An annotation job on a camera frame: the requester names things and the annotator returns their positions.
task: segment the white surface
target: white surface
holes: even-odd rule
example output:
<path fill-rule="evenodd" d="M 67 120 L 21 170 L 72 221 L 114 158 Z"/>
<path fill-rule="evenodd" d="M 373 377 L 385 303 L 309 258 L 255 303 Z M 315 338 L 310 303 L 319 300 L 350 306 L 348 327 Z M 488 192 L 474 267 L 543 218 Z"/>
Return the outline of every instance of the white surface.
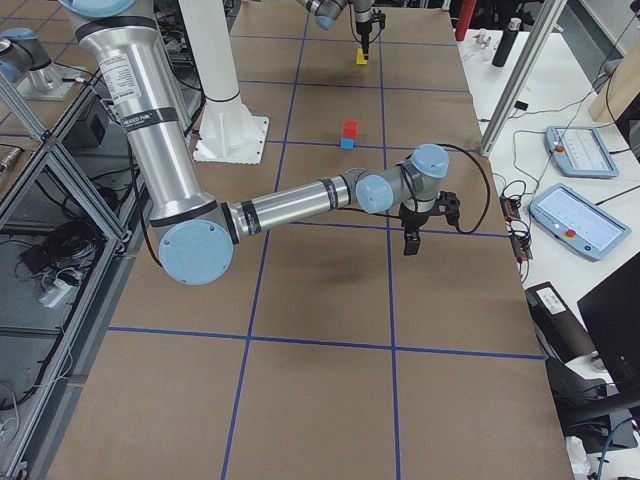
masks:
<path fill-rule="evenodd" d="M 580 0 L 598 25 L 612 42 L 615 42 L 631 20 L 633 12 L 629 8 L 631 0 Z M 634 20 L 620 40 L 620 50 L 626 55 L 640 40 L 638 27 L 640 22 Z"/>
<path fill-rule="evenodd" d="M 489 32 L 492 37 L 489 52 L 473 46 L 473 36 L 476 33 L 475 30 L 469 30 L 464 42 L 459 43 L 459 50 L 478 119 L 488 119 L 502 94 L 528 34 L 521 32 L 518 35 L 506 65 L 503 68 L 497 68 L 491 65 L 491 55 L 488 53 L 498 44 L 501 32 Z M 519 100 L 529 104 L 529 112 L 560 109 L 581 100 L 590 91 L 591 84 L 584 76 L 564 39 L 560 34 L 553 33 L 533 68 Z M 517 130 L 544 132 L 550 125 L 569 124 L 574 115 L 575 120 L 571 126 L 598 126 L 588 114 L 589 105 L 595 96 L 595 93 L 591 93 L 581 106 L 575 105 L 562 112 L 525 115 L 522 118 L 508 120 L 489 157 L 493 171 L 504 176 L 507 182 L 516 179 L 525 180 L 527 191 L 532 192 L 535 182 L 513 167 L 515 151 L 517 165 L 532 176 L 541 177 L 538 193 L 561 182 L 594 203 L 640 184 L 640 164 L 631 152 L 614 155 L 614 161 L 620 170 L 620 176 L 615 179 L 569 178 L 562 176 L 555 165 L 548 163 L 549 152 L 545 146 L 544 135 L 514 133 Z M 480 127 L 484 130 L 486 122 L 481 122 Z M 628 147 L 615 126 L 601 128 L 599 132 L 610 151 Z M 497 176 L 494 179 L 500 192 L 503 181 Z M 518 187 L 510 189 L 508 193 L 519 193 Z M 530 219 L 526 206 L 531 199 L 530 195 L 524 197 L 523 206 L 520 208 L 523 219 L 527 222 Z M 533 260 L 529 262 L 530 271 L 524 287 L 550 281 L 576 317 L 582 321 L 577 301 L 638 252 L 640 246 L 638 205 L 640 205 L 640 189 L 601 206 L 603 210 L 631 227 L 633 232 L 599 262 L 591 262 L 572 252 L 543 228 L 533 223 L 531 225 Z M 572 363 L 576 364 L 571 365 L 572 368 L 575 367 L 574 369 L 585 378 L 606 378 L 606 374 L 595 371 L 585 359 L 577 359 Z M 596 455 L 590 455 L 589 458 L 595 468 L 597 468 L 596 457 Z M 607 459 L 611 463 L 604 468 L 603 480 L 615 479 L 623 475 L 640 477 L 640 449 L 611 452 L 607 455 Z"/>

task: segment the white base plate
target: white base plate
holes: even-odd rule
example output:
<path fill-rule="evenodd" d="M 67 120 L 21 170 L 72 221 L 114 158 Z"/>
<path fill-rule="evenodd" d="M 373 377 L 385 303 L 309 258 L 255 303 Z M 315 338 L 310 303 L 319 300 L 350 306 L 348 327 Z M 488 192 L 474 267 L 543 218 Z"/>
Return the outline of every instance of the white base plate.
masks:
<path fill-rule="evenodd" d="M 77 78 L 80 76 L 84 78 L 84 74 L 77 70 L 65 68 L 60 65 L 58 65 L 58 69 L 60 70 L 62 78 Z M 33 86 L 31 85 L 31 81 L 27 77 L 24 78 L 18 85 L 18 93 L 20 93 L 20 96 L 25 100 L 49 100 L 53 102 L 62 102 L 65 98 L 67 98 L 67 95 L 69 95 L 69 92 L 75 85 L 78 84 L 76 82 L 62 82 L 62 85 L 60 85 L 58 88 L 54 88 L 47 93 L 43 93 L 33 88 Z"/>
<path fill-rule="evenodd" d="M 269 118 L 253 117 L 253 119 L 262 132 L 261 138 L 247 140 L 239 147 L 232 149 L 224 157 L 212 155 L 210 149 L 206 147 L 204 140 L 199 140 L 193 158 L 198 162 L 241 163 L 245 165 L 259 164 L 260 160 L 262 160 L 262 152 L 267 140 Z"/>

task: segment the red block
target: red block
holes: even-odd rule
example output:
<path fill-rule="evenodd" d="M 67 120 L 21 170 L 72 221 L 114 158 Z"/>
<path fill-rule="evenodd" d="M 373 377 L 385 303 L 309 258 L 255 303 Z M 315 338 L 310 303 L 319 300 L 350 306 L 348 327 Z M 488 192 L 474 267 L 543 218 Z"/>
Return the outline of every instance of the red block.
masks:
<path fill-rule="evenodd" d="M 358 121 L 345 120 L 344 125 L 342 126 L 342 138 L 355 140 L 357 136 L 358 136 Z"/>

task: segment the white label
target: white label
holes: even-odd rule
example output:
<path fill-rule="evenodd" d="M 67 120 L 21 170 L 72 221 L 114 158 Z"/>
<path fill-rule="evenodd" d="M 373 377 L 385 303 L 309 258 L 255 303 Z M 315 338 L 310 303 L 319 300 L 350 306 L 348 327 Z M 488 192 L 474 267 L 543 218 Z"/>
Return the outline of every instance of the white label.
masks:
<path fill-rule="evenodd" d="M 560 299 L 556 296 L 554 291 L 550 287 L 545 287 L 542 290 L 538 290 L 538 297 L 542 300 L 545 307 L 551 312 L 551 315 L 555 315 L 560 312 L 564 312 L 566 308 L 562 305 Z"/>
<path fill-rule="evenodd" d="M 115 105 L 141 96 L 140 87 L 126 53 L 103 60 L 100 62 L 100 70 Z"/>

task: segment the black cylinder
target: black cylinder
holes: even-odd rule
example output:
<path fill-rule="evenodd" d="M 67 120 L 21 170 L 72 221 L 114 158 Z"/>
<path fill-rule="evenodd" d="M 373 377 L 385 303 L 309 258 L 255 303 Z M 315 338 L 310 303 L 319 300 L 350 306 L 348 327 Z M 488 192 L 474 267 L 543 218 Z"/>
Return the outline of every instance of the black cylinder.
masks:
<path fill-rule="evenodd" d="M 520 30 L 520 23 L 521 20 L 519 18 L 512 18 L 509 22 L 509 25 L 507 25 L 507 28 L 502 33 L 502 39 L 500 40 L 496 54 L 493 56 L 493 60 L 491 61 L 492 65 L 496 67 L 504 67 L 504 64 L 507 63 L 507 57 L 509 57 L 511 48 L 515 43 L 518 31 Z"/>

